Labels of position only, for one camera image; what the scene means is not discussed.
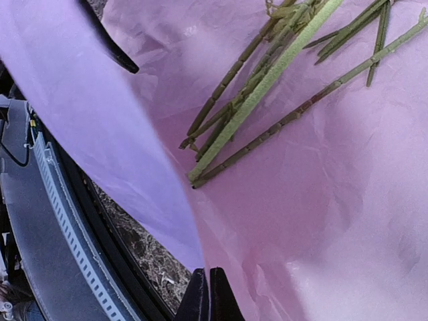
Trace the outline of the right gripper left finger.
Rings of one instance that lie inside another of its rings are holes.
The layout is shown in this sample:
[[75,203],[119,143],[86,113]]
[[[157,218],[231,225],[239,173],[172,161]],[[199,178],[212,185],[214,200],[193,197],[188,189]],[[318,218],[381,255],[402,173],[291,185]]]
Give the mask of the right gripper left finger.
[[191,276],[174,321],[208,321],[209,286],[205,270],[196,269]]

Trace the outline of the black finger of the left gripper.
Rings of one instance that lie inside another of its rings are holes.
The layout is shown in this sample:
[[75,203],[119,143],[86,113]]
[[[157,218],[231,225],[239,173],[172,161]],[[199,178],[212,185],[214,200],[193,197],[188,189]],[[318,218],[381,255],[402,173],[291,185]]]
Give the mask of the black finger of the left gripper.
[[100,43],[104,46],[108,56],[123,69],[131,74],[136,74],[139,71],[139,67],[110,37],[89,2],[80,0],[78,1],[78,5],[94,29],[95,34],[100,40]]

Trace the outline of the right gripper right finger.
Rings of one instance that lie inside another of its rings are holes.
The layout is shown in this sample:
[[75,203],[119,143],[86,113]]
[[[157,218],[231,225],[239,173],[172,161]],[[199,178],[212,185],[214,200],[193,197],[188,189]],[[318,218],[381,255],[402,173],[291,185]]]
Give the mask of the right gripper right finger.
[[210,320],[244,321],[224,269],[210,269]]

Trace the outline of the pink purple wrapping paper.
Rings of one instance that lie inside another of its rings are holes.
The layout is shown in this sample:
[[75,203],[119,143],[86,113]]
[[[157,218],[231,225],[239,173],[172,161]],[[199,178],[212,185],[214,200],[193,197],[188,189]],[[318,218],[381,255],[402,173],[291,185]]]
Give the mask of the pink purple wrapping paper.
[[427,32],[199,189],[180,150],[263,1],[109,1],[123,70],[75,1],[2,1],[1,59],[69,155],[246,320],[427,319]]

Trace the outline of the yellow fuzzy poppy stem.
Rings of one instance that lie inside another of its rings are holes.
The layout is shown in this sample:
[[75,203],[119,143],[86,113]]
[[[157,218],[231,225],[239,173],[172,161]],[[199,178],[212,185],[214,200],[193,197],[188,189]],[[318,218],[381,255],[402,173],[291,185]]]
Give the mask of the yellow fuzzy poppy stem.
[[195,168],[189,172],[188,179],[190,182],[194,183],[202,175],[203,171],[211,164],[226,142],[235,134],[243,121],[267,94],[270,88],[281,76],[282,72],[296,58],[296,56],[302,51],[303,47],[308,44],[314,34],[341,4],[341,1],[327,1],[307,26],[305,26],[301,34],[293,40],[293,42],[274,62],[273,66],[267,69],[267,72],[257,83],[257,86],[245,98],[241,107],[238,108],[235,115],[225,125],[225,128],[219,133],[219,136],[214,140],[208,151],[201,157],[201,160],[197,163]]

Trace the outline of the pink rose flower stem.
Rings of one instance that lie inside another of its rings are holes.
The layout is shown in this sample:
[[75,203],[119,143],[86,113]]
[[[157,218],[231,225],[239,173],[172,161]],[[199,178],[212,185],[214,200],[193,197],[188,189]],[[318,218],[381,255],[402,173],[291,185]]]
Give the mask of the pink rose flower stem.
[[232,154],[229,158],[223,161],[220,165],[216,166],[214,169],[210,170],[208,173],[201,175],[198,179],[196,179],[191,186],[193,189],[198,189],[206,184],[208,181],[216,177],[218,174],[228,169],[232,165],[234,165],[241,158],[249,154],[251,151],[255,150],[258,146],[263,144],[265,141],[270,139],[273,135],[279,133],[283,127],[297,119],[299,119],[303,114],[308,111],[313,105],[317,102],[321,101],[321,99],[327,97],[327,95],[331,94],[333,91],[339,89],[339,87],[345,85],[345,83],[349,82],[351,79],[361,74],[363,71],[369,69],[377,62],[382,60],[385,56],[393,53],[396,49],[398,49],[401,45],[414,38],[419,32],[427,27],[427,15],[426,8],[423,8],[418,22],[412,26],[408,31],[400,35],[390,44],[384,46],[383,49],[379,50],[377,53],[374,53],[370,58],[363,61],[355,68],[351,69],[349,72],[343,74],[341,77],[337,78],[335,81],[327,85],[321,91],[313,95],[311,98],[304,101],[297,108],[292,110],[290,113],[285,115],[279,121],[275,122],[270,126],[267,130],[262,132],[260,135],[255,137],[251,142],[246,144],[243,148],[239,149],[237,152]]

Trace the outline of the yellow daisy flower bunch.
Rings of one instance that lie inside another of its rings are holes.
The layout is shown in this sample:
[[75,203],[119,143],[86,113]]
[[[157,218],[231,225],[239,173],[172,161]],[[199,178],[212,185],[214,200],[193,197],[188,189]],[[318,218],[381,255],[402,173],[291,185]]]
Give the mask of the yellow daisy flower bunch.
[[359,31],[363,30],[368,24],[379,17],[379,26],[377,31],[377,38],[374,45],[374,54],[381,51],[385,46],[385,40],[387,35],[387,29],[389,26],[389,17],[391,13],[391,7],[394,1],[373,1],[362,13],[360,13],[355,19],[353,19],[345,27],[329,33],[324,37],[321,37],[315,41],[312,41],[304,47],[314,47],[323,41],[331,39],[331,41],[325,45],[318,52],[318,60],[316,65],[320,64],[331,56],[335,51],[342,47],[348,40],[354,37]]

